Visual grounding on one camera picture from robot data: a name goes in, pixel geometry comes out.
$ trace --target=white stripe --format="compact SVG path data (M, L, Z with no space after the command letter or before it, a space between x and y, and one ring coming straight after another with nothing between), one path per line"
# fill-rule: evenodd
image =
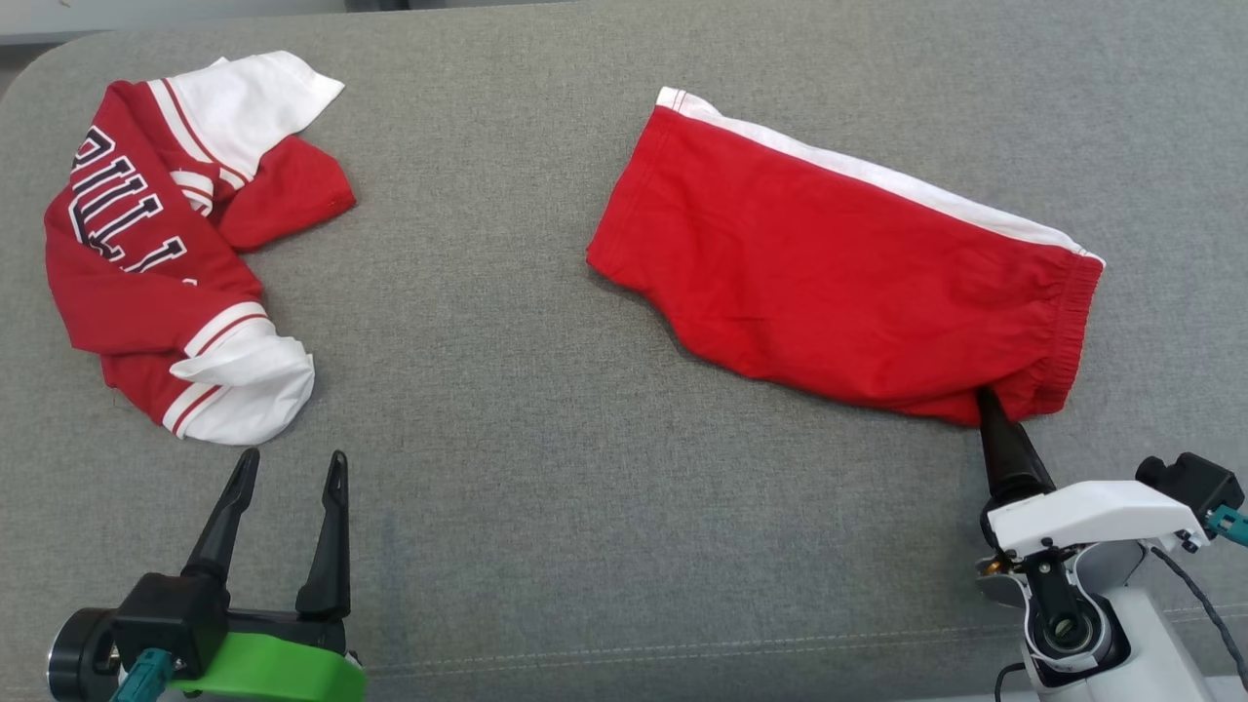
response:
M268 317L252 317L245 322L238 322L230 327L230 331L216 337L212 344L205 346L203 350L200 351L200 356L211 355L213 351L220 349L222 344L240 335L245 335L251 339L277 337L277 327L273 326L273 322L271 322Z
M887 190L889 192L900 195L901 197L936 210L937 212L948 215L977 227L986 229L995 234L1000 234L1001 236L1031 244L1060 246L1067 251L1073 251L1080 256L1096 259L1097 261L1101 261L1102 266L1104 265L1104 259L1090 252L1087 249L1083 249L1070 236L1057 231L1056 229L1047 227L1031 220L1025 220L1023 217L1011 215L1010 212L1002 212L1001 210L988 207L987 205L980 205L978 202L967 200L961 195L955 195L947 190L936 187L930 182L924 182L916 177L907 176L892 169L886 169L861 159L855 159L854 156L846 156L845 154L837 154L836 151L816 149L807 144L802 144L791 136L785 136L773 129L768 129L754 122L725 117L719 114L719 110L716 110L710 102L698 97L696 95L690 95L684 90L664 87L659 91L659 99L655 104L661 107L675 110L680 115L689 119L725 129L733 134L744 136L750 141L766 146L768 149L774 149L781 154L806 161L807 164L814 164L821 169L871 184L881 190Z
M195 189L182 190L182 195L186 195L186 199L191 201L192 210L205 217L212 212L212 179L191 171L170 171L168 175L177 185ZM202 190L203 195L196 192L197 190Z
M186 408L193 405L200 397L207 395L207 392L213 387L216 386L206 382L195 382L183 390L182 393L177 396L177 400L173 400L173 403L168 406L168 410L165 410L165 418L161 420L165 428L173 431L173 425L177 423L177 418L182 416L182 412L185 412ZM178 438L182 438L182 435L186 433L187 423L190 422L182 422L181 431L177 432Z
M191 211L205 217L212 212L212 202L205 200L202 195L191 190L183 190L182 195L190 201Z
M160 107L161 116L165 117L165 124L168 130L173 134L173 139L182 147L183 151L196 161L201 164L211 164L212 159L200 149L200 145L195 142L191 132L187 131L186 125L182 124L182 117L177 114L177 105L173 104L173 96L168 94L168 89L165 87L165 82L160 80L149 80L147 87L151 89L152 96L156 97L156 105Z
M265 309L258 302L240 302L226 307L191 337L191 342L185 349L186 355L192 358L198 356L203 352L203 346L212 341L212 337L221 334L230 325L251 315L265 315Z
M247 185L238 176L233 175L231 171L227 171L226 169L221 169L221 180L235 186L235 190L242 190L242 186Z
M212 195L212 179L208 176L202 176L192 171L170 171L168 175L173 177L173 182L181 186L193 187L202 190L210 196Z
M212 66L208 66L207 69L202 69L202 71L207 71ZM190 129L192 132L195 132L200 137L200 144L203 145L203 150L205 151L208 150L208 149L212 149L213 152L212 154L207 154L207 155L211 156L213 161L216 161L217 164L220 164L221 166L223 166L222 170L221 170L221 177L223 177L226 180L230 180L228 177L226 177L226 172L228 172L228 171L225 170L226 167L228 167L228 169L231 169L233 171L237 171L237 175L240 175L240 176L243 177L243 181L241 181L241 182L251 182L251 180L253 177L256 177L256 169L260 165L260 159L257 157L256 162L251 164L251 166L248 167L248 165L246 162L238 162L238 161L235 160L235 157L232 157L230 155L222 155L223 152L222 152L222 149L221 149L221 146L222 146L221 142L218 140L211 139L208 136L208 131L210 130L205 129L205 125L202 122L203 115L198 114L200 112L198 109L192 109L192 106L197 105L197 102L195 100L187 100L186 94L183 92L182 87L180 87L180 85L182 85L186 81L186 76L188 74L183 74L181 76L172 76L172 77L167 79L167 82L162 82L162 85L166 85L168 87L168 91L172 94L172 100L175 100L178 105L182 106L182 114L181 114L181 116L186 119L186 126L187 126L187 129ZM238 190L241 187L242 187L242 185L235 185L235 190Z
M212 397L208 397L203 402L200 402L193 410L191 410L191 412L188 415L186 415L186 418L182 420L182 426L177 427L177 431L175 432L177 435L177 437L178 438L185 438L186 437L186 430L188 430L191 427L191 423L195 422L195 417L198 417L208 407L216 405L231 390L233 390L233 388L232 387L222 387L221 390L217 391L216 395L213 395Z

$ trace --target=garment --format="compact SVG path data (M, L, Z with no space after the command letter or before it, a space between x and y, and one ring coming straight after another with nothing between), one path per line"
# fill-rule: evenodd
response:
M1056 412L1104 261L1070 236L664 87L589 246L690 351L854 405Z
M70 342L176 436L267 441L312 392L235 250L354 204L338 164L292 136L342 91L276 51L114 82L45 214L47 281Z

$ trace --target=gray couch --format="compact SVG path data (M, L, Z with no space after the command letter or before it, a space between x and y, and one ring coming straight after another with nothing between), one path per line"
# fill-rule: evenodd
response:
M69 347L42 210L116 79L287 49L359 205L247 261L317 390L263 446L238 606L307 573L351 457L369 700L899 700L1020 658L982 601L976 432L700 362L584 262L658 89L1056 226L1104 256L1080 380L1028 422L1060 482L1248 468L1248 5L585 1L99 35L0 102L0 697L75 608L185 560L235 448ZM1248 641L1248 553L1184 561ZM1152 588L1209 675L1196 602Z

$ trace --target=teal connector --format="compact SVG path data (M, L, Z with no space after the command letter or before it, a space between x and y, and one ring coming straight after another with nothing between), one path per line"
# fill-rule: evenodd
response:
M130 675L112 695L112 702L156 702L173 677L173 656L149 648L139 655Z
M1248 546L1248 517L1226 505L1213 512L1206 526L1239 546Z

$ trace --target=cable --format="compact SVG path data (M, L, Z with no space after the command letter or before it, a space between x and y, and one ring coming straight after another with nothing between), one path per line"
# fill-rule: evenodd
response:
M1006 683L1007 675L1025 670L1027 670L1027 666L1025 663L1010 663L1008 666L1001 668L1001 672L997 673L997 686L992 688L993 700L1001 702L1001 686Z
M1227 646L1227 652L1231 653L1231 657L1236 662L1236 672L1239 673L1239 683L1244 686L1244 690L1248 690L1248 663L1244 663L1243 653L1241 653L1239 647L1236 646L1236 640L1231 638L1231 630L1227 628L1226 622L1222 621L1222 617L1219 617L1218 612L1213 608L1213 602L1209 602L1209 598L1201 591L1201 587L1196 585L1192 576L1187 575L1187 571L1174 562L1174 558L1171 558L1164 551L1156 546L1152 547L1152 551L1158 558L1169 566L1172 571L1174 571L1174 575L1187 583L1187 588L1191 590L1192 595L1196 595L1196 598L1201 601L1201 606L1204 607L1204 613L1209 615L1209 620L1213 622L1213 626L1218 627L1218 633L1222 635L1222 643Z

